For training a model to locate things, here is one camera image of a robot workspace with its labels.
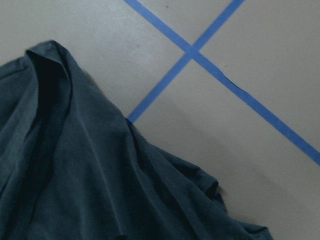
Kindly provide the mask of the black graphic t-shirt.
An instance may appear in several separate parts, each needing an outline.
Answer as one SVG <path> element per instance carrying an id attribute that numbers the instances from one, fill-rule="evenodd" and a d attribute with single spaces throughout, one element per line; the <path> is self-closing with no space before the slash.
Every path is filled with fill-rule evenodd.
<path id="1" fill-rule="evenodd" d="M 218 186 L 146 141 L 56 41 L 0 67 L 1 239 L 270 240 Z"/>

